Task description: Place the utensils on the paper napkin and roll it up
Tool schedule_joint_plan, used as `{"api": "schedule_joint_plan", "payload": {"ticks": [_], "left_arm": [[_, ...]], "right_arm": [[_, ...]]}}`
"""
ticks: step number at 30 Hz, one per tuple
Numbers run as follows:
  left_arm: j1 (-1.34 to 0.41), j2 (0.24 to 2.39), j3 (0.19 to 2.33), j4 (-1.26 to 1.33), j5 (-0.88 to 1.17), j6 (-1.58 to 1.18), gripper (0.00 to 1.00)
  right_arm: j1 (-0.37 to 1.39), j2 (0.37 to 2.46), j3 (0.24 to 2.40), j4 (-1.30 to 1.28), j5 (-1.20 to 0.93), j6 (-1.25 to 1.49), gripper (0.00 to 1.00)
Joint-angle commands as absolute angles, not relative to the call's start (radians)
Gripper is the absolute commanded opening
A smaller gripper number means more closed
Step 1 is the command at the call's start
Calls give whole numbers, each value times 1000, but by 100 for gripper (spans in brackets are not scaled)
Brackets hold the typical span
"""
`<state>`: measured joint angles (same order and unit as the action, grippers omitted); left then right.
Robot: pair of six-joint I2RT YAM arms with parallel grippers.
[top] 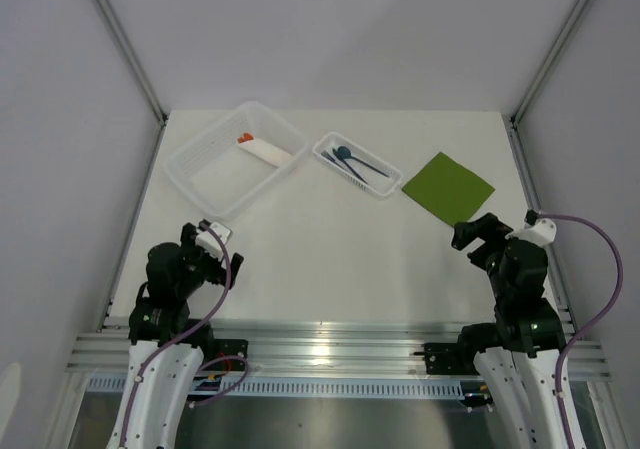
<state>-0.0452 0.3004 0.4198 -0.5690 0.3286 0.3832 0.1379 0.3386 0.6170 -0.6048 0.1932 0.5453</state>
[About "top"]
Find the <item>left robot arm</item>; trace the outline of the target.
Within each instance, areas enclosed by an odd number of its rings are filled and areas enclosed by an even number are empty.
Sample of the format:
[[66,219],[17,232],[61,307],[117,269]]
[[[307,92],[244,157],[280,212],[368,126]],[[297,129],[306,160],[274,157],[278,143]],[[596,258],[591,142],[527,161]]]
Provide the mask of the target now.
[[147,254],[146,280],[129,316],[127,375],[110,448],[172,448],[196,376],[207,369],[246,376],[244,352],[226,354],[210,318],[193,319],[189,297],[204,284],[229,294],[244,261],[229,253],[231,230],[206,219],[187,223],[177,243],[165,242]]

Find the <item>green paper napkin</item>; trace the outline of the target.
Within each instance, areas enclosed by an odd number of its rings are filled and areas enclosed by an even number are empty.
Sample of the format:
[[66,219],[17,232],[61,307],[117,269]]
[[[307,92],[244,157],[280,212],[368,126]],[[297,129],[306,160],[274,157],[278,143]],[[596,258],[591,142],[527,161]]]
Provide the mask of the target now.
[[443,152],[402,187],[410,199],[451,227],[468,221],[494,191],[491,184]]

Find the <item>blue plastic fork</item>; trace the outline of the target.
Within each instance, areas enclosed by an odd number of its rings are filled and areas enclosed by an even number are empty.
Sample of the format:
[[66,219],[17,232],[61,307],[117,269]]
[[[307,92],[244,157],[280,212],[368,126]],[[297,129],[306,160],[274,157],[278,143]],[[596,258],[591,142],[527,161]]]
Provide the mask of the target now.
[[327,151],[322,151],[321,156],[327,159],[328,161],[330,161],[331,163],[333,163],[334,165],[336,165],[337,167],[340,167],[341,169],[346,169],[352,176],[354,176],[360,182],[364,184],[367,183],[367,181],[364,178],[362,178],[345,160],[336,159],[333,156],[331,156]]

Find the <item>blue plastic spoon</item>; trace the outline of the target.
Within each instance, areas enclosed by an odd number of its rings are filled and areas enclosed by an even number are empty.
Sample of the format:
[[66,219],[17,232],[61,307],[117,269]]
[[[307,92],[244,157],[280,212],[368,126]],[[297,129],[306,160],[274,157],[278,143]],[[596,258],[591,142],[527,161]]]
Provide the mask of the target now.
[[347,146],[339,146],[337,149],[333,150],[334,154],[337,157],[340,157],[342,160],[347,160],[347,159],[352,159],[355,160],[356,162],[364,165],[365,167],[373,170],[374,172],[384,176],[384,177],[388,177],[388,175],[383,172],[382,170],[378,169],[377,167],[369,164],[368,162],[364,161],[361,158],[358,158],[356,156],[354,156],[351,152],[351,150],[347,147]]

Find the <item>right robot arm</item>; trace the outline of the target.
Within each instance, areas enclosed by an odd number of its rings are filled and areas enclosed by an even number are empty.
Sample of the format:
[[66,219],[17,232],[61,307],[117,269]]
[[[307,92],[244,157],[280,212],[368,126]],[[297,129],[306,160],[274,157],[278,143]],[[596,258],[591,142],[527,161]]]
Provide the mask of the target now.
[[454,249],[482,242],[467,257],[486,273],[495,299],[494,321],[464,327],[456,358],[484,379],[513,448],[585,445],[564,365],[569,344],[544,296],[556,231],[534,211],[520,230],[492,213],[454,226]]

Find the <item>blue plastic knife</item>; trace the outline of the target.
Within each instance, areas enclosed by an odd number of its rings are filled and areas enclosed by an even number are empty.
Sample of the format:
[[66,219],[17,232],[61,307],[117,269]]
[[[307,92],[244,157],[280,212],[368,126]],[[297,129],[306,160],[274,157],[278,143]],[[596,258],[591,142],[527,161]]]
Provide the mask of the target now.
[[351,165],[346,161],[346,159],[340,155],[339,151],[336,148],[332,149],[333,155],[340,161],[359,181],[364,184],[368,184],[367,181],[355,170],[351,167]]

